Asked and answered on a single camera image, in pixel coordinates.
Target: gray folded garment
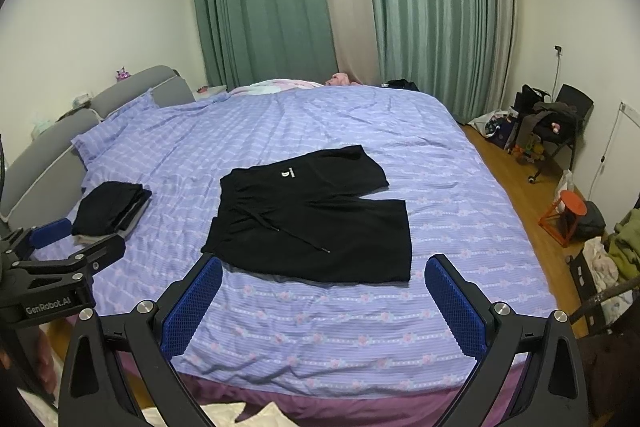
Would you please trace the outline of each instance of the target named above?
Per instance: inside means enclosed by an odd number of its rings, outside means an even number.
[[[148,201],[145,202],[145,204],[143,204],[140,207],[140,210],[136,212],[136,214],[131,219],[131,223],[129,223],[129,226],[125,230],[120,230],[120,231],[117,232],[117,234],[120,237],[122,237],[123,239],[126,239],[127,237],[129,237],[131,232],[133,232],[133,229],[135,229],[136,225],[138,224],[138,222],[142,218],[142,215],[145,213],[146,208],[149,206],[150,202],[151,201],[148,200]],[[109,237],[109,236],[108,235],[99,235],[99,236],[75,235],[74,239],[76,241],[76,245],[92,245],[92,244],[96,243],[97,241],[100,241],[101,239],[104,239],[105,237]]]

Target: purple pillowcase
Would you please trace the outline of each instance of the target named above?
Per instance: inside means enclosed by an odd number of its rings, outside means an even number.
[[[78,150],[84,166],[88,167],[92,161],[108,150],[129,123],[141,114],[158,108],[149,89],[145,94],[141,94],[111,113],[97,126],[73,138],[71,143]]]

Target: power cord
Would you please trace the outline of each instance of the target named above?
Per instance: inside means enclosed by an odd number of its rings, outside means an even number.
[[[607,141],[607,146],[604,150],[604,155],[602,155],[602,158],[600,158],[600,165],[598,166],[598,169],[596,170],[596,173],[593,177],[593,181],[591,182],[591,188],[589,189],[589,196],[587,197],[587,200],[591,200],[591,195],[593,194],[593,187],[596,184],[598,175],[602,171],[602,166],[604,165],[604,162],[607,160],[607,153],[609,153],[609,148],[611,147],[611,142],[613,142],[613,136],[616,133],[616,129],[618,128],[618,122],[620,121],[620,115],[622,114],[622,111],[623,111],[622,106],[623,106],[622,103],[620,104],[620,106],[618,106],[618,112],[616,113],[616,121],[613,123],[613,128],[611,129],[611,134],[609,135],[609,140]]]
[[[556,87],[558,87],[558,78],[560,76],[560,57],[562,56],[562,47],[555,46],[556,53],[558,54],[558,66],[556,67],[556,79],[554,81],[554,89],[551,90],[551,100],[556,99]]]

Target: pink stuffed animal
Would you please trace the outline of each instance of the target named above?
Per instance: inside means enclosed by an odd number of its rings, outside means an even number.
[[[324,83],[325,86],[361,86],[362,83],[357,80],[352,81],[349,79],[349,75],[346,73],[336,73],[331,77],[331,80]]]
[[[130,73],[127,72],[123,67],[121,70],[116,71],[116,82],[119,82],[121,80],[126,80],[130,76],[131,76]]]

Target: drawstring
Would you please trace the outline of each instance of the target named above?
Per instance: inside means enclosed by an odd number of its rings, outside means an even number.
[[[252,210],[249,210],[248,208],[244,208],[244,206],[241,206],[241,205],[238,204],[238,205],[236,205],[236,208],[238,210],[241,210],[242,212],[244,212],[248,216],[253,217],[258,223],[260,223],[260,225],[265,227],[265,229],[274,230],[275,232],[284,232],[284,233],[290,235],[291,237],[295,237],[296,239],[299,239],[303,243],[308,244],[310,247],[313,247],[316,250],[321,250],[321,251],[326,252],[326,253],[331,253],[326,248],[323,248],[323,247],[320,247],[319,245],[316,245],[316,243],[314,243],[313,241],[305,239],[304,237],[300,237],[296,233],[293,233],[293,232],[290,232],[289,230],[283,229],[283,227],[278,228],[275,225],[272,225],[266,219],[264,219],[260,214],[257,214],[256,212],[254,212]]]

